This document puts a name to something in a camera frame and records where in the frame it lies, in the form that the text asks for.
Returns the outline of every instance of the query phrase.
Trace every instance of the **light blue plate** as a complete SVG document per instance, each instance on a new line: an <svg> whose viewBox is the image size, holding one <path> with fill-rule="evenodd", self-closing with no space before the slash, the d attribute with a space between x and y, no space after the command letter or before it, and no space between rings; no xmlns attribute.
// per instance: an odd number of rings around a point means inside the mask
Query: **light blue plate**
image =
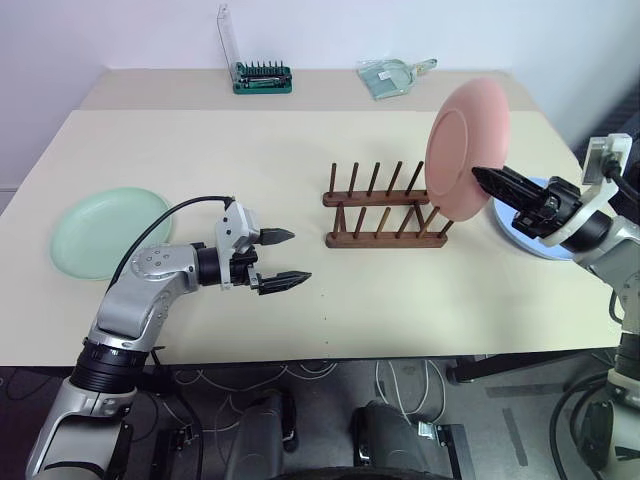
<svg viewBox="0 0 640 480"><path fill-rule="evenodd" d="M529 180L541 187L546 187L549 182L549 180L545 178L538 177L530 177ZM560 245L545 247L537 238L529 238L524 233L513 228L511 226L511 222L513 221L513 216L516 214L516 210L506 203L494 198L493 211L502 231L510 240L513 241L513 243L523 250L548 260L571 260L573 258L571 252L566 248L561 247Z"/></svg>
<svg viewBox="0 0 640 480"><path fill-rule="evenodd" d="M142 188L91 195L58 222L49 246L51 260L58 270L75 278L110 278L135 239L168 209L164 199ZM170 230L168 218L142 246L165 242Z"/></svg>

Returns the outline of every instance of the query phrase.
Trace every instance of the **plate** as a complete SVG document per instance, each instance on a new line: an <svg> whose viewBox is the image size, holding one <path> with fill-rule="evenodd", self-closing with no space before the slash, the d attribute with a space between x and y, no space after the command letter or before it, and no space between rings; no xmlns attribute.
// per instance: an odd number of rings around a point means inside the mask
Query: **plate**
<svg viewBox="0 0 640 480"><path fill-rule="evenodd" d="M490 78L471 80L447 98L429 135L425 180L431 203L454 222L470 219L489 201L473 167L502 168L509 147L509 104Z"/></svg>
<svg viewBox="0 0 640 480"><path fill-rule="evenodd" d="M75 278L111 278L135 239L168 208L164 199L142 188L117 188L87 197L56 225L51 260L58 270ZM170 230L168 218L142 245L165 242Z"/></svg>
<svg viewBox="0 0 640 480"><path fill-rule="evenodd" d="M540 185L541 187L546 187L549 182L545 178L538 177L530 177L529 180L534 182L536 185ZM526 250L529 253L537 255L538 257L546 258L548 260L571 260L573 256L571 252L560 245L555 245L553 247L546 247L538 240L537 238L529 238L524 233L516 230L511 226L511 222L513 221L513 216L516 214L516 210L511 208L506 203L501 202L500 200L493 199L493 211L496 215L496 220L498 220L498 225L502 228L502 231L509 237L510 240L513 241L516 245L518 245L523 250Z"/></svg>

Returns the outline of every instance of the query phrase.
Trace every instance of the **pink plate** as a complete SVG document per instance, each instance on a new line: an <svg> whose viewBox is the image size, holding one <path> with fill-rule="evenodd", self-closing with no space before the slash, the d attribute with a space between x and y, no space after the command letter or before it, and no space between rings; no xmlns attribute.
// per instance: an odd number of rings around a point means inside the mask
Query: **pink plate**
<svg viewBox="0 0 640 480"><path fill-rule="evenodd" d="M490 78L471 80L444 102L427 144L429 199L455 222L469 220L489 200L473 167L502 168L509 147L509 104Z"/></svg>

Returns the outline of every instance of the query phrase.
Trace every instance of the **white table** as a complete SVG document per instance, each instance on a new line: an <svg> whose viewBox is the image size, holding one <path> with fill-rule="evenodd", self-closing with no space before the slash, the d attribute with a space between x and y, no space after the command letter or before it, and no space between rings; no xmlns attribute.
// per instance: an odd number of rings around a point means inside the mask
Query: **white table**
<svg viewBox="0 0 640 480"><path fill-rule="evenodd" d="M333 209L321 195L332 162L347 188L353 161L366 188L403 160L398 185L423 159L436 112L79 110L0 217L0 364L70 365L106 287L54 269L48 242L63 212L119 186L175 204L232 194L264 227L296 238L258 247L258 270L313 273L288 292L203 288L182 297L159 339L170 363L509 353L617 344L610 290L571 262L533 257L506 240L486 208L455 224L442 249L330 250ZM514 111L507 164L578 182L571 152L537 111ZM418 185L424 186L420 178ZM404 212L389 219L397 227ZM180 212L171 242L213 241L214 205ZM348 210L355 222L357 209ZM374 229L370 209L363 229Z"/></svg>

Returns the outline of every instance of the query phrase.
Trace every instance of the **green plate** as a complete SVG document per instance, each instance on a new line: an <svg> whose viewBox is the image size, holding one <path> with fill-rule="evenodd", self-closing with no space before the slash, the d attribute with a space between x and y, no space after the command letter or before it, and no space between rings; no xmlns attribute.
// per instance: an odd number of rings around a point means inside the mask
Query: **green plate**
<svg viewBox="0 0 640 480"><path fill-rule="evenodd" d="M75 278L111 278L135 239L168 209L164 199L141 188L117 188L87 197L67 211L56 226L49 249L51 260L61 272ZM170 231L168 218L142 245L163 243Z"/></svg>

